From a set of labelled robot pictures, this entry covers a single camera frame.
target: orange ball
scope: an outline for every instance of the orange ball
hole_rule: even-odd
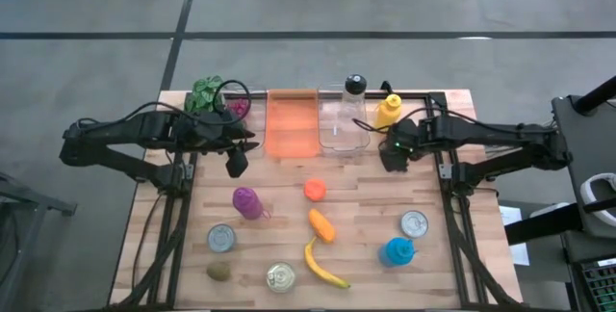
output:
[[[325,182],[313,178],[306,181],[304,184],[304,195],[313,201],[320,201],[325,197],[327,188]]]

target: banana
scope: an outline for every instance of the banana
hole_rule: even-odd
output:
[[[336,287],[343,288],[343,289],[350,288],[350,284],[348,284],[348,282],[341,279],[340,277],[337,277],[325,271],[319,265],[317,265],[317,262],[315,261],[315,257],[312,255],[312,246],[316,240],[317,240],[317,237],[315,236],[314,238],[312,238],[312,241],[309,242],[308,245],[306,245],[306,247],[304,248],[304,256],[306,257],[306,264],[308,264],[308,267],[310,267],[310,270],[316,273],[320,279],[328,282],[329,284],[333,284]]]

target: wooden tabletop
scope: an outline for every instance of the wooden tabletop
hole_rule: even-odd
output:
[[[450,109],[475,117],[470,91],[444,92]],[[160,100],[181,106],[185,95],[184,91],[163,91]],[[367,102],[368,119],[373,122],[376,100]],[[422,106],[420,100],[404,100],[402,113]],[[261,122],[258,117],[264,115],[262,110],[256,104],[254,118],[249,120]],[[413,119],[421,117],[424,112]],[[263,133],[258,128],[255,131],[255,140],[259,142],[265,127]],[[459,306],[434,158],[427,156],[419,162],[410,162],[406,173],[386,172],[377,151],[381,140],[379,134],[372,133],[371,143],[357,158],[271,158],[260,147],[249,153],[249,167],[237,179],[227,175],[226,155],[199,156],[175,308]],[[460,161],[472,163],[485,159],[483,147],[476,145],[461,147],[458,155]],[[167,163],[163,151],[148,150],[145,159],[160,165]],[[319,178],[326,183],[324,201],[313,203],[303,195],[303,183],[309,178]],[[232,193],[238,187],[253,188],[271,212],[271,219],[244,220],[231,203]],[[137,245],[156,197],[156,190],[150,184],[138,186],[110,302],[122,300],[131,290]],[[145,273],[154,258],[163,204],[159,202],[145,237],[138,277]],[[320,210],[337,231],[333,244],[315,244],[315,258],[323,268],[347,280],[351,284],[348,290],[321,281],[304,262],[304,246],[314,236],[308,222],[308,211],[313,207]],[[399,218],[409,210],[423,212],[428,218],[429,230],[415,241],[418,252],[408,266],[385,269],[378,262],[377,249],[391,238],[402,236]],[[495,194],[476,191],[471,197],[471,215],[481,260],[504,290],[521,301]],[[235,248],[227,253],[213,253],[207,246],[209,229],[219,223],[231,225],[238,237]],[[231,265],[229,281],[215,282],[207,276],[207,265],[215,261]],[[278,261],[291,264],[297,275],[295,287],[286,294],[270,291],[266,283],[266,271]],[[465,272],[473,297],[472,271],[466,260]],[[164,298],[166,291],[167,269],[163,272],[159,297]]]

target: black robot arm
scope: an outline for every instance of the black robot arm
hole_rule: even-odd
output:
[[[227,153],[231,177],[248,166],[244,153],[258,146],[248,143],[254,133],[245,130],[237,117],[225,110],[190,115],[183,112],[150,111],[112,122],[80,119],[64,131],[60,159],[73,167],[100,165],[126,173],[138,182],[150,181],[159,191],[173,193],[181,184],[182,165],[157,166],[112,150],[110,144],[135,143],[147,149],[173,153]]]
[[[419,120],[404,118],[392,125],[381,144],[381,161],[387,171],[406,170],[407,159],[456,149],[464,144],[498,145],[520,149],[477,164],[458,163],[440,167],[450,179],[451,191],[471,195],[483,179],[526,168],[556,170],[567,166],[569,157],[557,130],[538,124],[485,124],[462,117],[441,115]]]

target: clear container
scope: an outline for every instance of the clear container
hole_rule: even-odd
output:
[[[323,155],[356,156],[370,143],[370,134],[352,121],[366,121],[364,96],[344,98],[344,89],[344,84],[319,87],[319,144]]]
[[[242,120],[244,128],[254,133],[254,138],[249,138],[249,143],[259,143],[256,148],[246,152],[246,157],[262,157],[264,143],[266,141],[266,118],[268,108],[268,92],[260,85],[246,85],[250,91],[252,103],[246,117]],[[242,87],[237,84],[229,84],[221,91],[224,94],[225,106],[234,112],[240,112],[247,104],[247,97]]]

